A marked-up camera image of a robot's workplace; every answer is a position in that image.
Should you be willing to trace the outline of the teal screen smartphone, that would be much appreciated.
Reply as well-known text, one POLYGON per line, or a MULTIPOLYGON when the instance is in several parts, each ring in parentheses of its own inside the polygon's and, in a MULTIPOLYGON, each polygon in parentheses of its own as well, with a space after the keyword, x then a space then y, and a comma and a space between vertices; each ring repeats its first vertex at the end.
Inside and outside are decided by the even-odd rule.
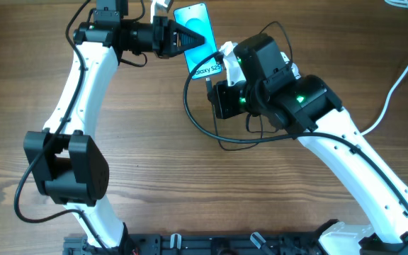
POLYGON ((177 23, 202 35, 205 43, 199 47, 184 52, 188 70, 193 74, 192 79, 201 79, 222 72, 222 67, 215 59, 208 60, 195 72, 193 69, 203 59, 217 52, 215 36, 205 3, 198 3, 174 10, 174 18, 177 23))

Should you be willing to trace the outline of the white power strip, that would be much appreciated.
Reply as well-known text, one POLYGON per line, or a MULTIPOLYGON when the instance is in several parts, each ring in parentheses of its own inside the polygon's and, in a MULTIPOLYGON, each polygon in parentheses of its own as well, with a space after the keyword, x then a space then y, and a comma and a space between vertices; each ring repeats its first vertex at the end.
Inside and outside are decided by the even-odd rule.
MULTIPOLYGON (((282 56, 284 62, 285 62, 286 64, 289 64, 290 59, 288 58, 288 56, 287 56, 284 52, 281 52, 281 56, 282 56)), ((298 66, 297 66, 295 63, 292 63, 291 69, 292 69, 292 71, 293 71, 294 77, 295 77, 296 79, 299 79, 299 78, 301 77, 301 75, 300 75, 300 73, 299 73, 298 66)))

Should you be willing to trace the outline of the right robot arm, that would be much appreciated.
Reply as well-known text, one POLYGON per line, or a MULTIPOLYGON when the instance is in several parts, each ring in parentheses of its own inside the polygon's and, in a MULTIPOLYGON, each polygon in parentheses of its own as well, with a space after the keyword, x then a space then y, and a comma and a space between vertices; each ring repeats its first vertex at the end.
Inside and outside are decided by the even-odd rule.
POLYGON ((368 144, 339 97, 300 76, 265 33, 219 50, 227 78, 208 98, 216 116, 264 116, 318 156, 356 199, 368 225, 334 222, 317 236, 328 254, 408 254, 408 187, 368 144))

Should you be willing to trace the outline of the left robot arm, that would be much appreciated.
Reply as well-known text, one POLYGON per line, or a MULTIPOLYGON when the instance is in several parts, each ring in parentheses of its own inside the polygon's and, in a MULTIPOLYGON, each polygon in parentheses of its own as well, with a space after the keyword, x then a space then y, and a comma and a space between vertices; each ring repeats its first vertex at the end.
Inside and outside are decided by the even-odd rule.
POLYGON ((83 227, 85 237, 68 239, 66 254, 138 254, 106 195, 109 166, 94 142, 98 114, 124 52, 168 59, 205 39, 165 16, 152 16, 148 23, 128 18, 126 1, 98 1, 87 20, 65 35, 74 52, 72 67, 42 130, 25 136, 25 175, 83 227))

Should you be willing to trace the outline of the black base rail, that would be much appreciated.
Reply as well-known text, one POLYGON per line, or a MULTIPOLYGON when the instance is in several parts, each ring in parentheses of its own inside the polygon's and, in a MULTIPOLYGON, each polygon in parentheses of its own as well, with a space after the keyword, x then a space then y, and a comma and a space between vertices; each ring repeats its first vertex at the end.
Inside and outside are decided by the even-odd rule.
POLYGON ((131 234, 120 246, 103 250, 84 237, 64 240, 64 254, 139 254, 139 255, 219 255, 278 254, 324 255, 326 251, 311 232, 295 234, 180 235, 131 234))

